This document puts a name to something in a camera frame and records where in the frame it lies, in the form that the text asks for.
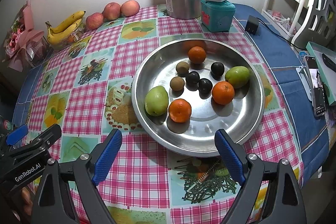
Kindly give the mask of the person left hand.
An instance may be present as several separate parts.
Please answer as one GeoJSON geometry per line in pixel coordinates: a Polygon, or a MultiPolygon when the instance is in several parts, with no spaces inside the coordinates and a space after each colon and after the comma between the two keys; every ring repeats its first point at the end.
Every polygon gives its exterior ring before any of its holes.
{"type": "Polygon", "coordinates": [[[12,212],[18,221],[21,222],[21,216],[23,216],[24,219],[30,218],[33,208],[33,201],[31,199],[31,191],[27,186],[21,189],[20,195],[16,196],[16,203],[18,203],[17,208],[19,209],[20,213],[18,213],[16,210],[12,210],[12,212]]]}

